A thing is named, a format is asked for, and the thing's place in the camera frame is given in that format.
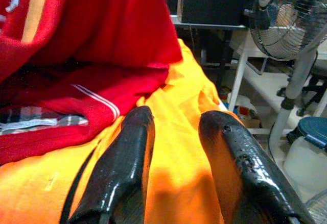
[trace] yellow cloth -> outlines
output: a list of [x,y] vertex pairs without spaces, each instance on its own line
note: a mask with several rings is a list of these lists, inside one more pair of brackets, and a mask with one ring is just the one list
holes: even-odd
[[[151,108],[155,145],[145,223],[223,223],[208,159],[198,136],[200,115],[218,110],[214,85],[180,41],[183,61],[170,67],[166,86],[137,105]],[[92,169],[120,131],[120,117],[94,140],[0,167],[0,223],[58,223],[77,171],[94,149],[80,180],[72,212]]]

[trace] black speaker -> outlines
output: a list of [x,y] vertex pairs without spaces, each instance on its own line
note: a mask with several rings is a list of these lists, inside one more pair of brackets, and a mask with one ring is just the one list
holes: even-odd
[[181,22],[239,25],[247,0],[178,0]]

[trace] fan guard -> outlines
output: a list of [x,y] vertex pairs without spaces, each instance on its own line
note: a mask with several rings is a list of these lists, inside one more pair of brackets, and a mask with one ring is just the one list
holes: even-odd
[[267,56],[295,59],[303,49],[315,47],[326,36],[318,34],[327,23],[327,0],[271,0],[262,7],[255,0],[250,17],[254,42]]
[[307,208],[317,224],[327,224],[327,189],[308,200]]

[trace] fan stand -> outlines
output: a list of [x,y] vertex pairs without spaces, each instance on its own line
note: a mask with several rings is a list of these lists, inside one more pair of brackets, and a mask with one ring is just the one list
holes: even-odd
[[294,74],[286,88],[286,97],[282,102],[282,108],[279,111],[275,124],[271,130],[266,150],[268,155],[273,159],[276,159],[278,150],[281,150],[279,146],[281,145],[283,129],[285,128],[292,109],[294,108],[295,99],[301,94],[304,83],[310,73],[310,69],[315,60],[317,48],[318,46],[303,53],[295,62]]

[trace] white pole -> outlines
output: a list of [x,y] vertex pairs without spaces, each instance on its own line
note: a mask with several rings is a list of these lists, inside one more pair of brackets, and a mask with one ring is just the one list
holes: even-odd
[[230,96],[230,101],[229,101],[229,105],[228,105],[228,110],[231,112],[234,110],[236,99],[237,99],[237,96],[239,95],[247,58],[248,58],[248,53],[247,53],[247,51],[243,50],[242,54],[240,56],[239,62],[237,64],[236,76],[234,79],[234,84],[233,84],[233,88],[231,90],[231,96]]
[[292,100],[296,99],[301,94],[303,85],[314,63],[316,51],[317,48],[314,48],[308,51],[307,53],[303,53],[301,57],[295,62],[294,74],[285,92],[286,98],[284,102],[288,100],[287,102],[288,104],[285,103],[283,108],[283,103],[282,103],[282,108],[279,111],[275,125],[273,126],[269,137],[268,145],[271,150],[269,152],[269,155],[272,154],[272,156],[275,156],[275,153],[279,148],[279,142],[283,133],[283,129],[285,128],[286,122],[292,111],[292,109],[290,107],[287,107],[287,105],[290,106]]

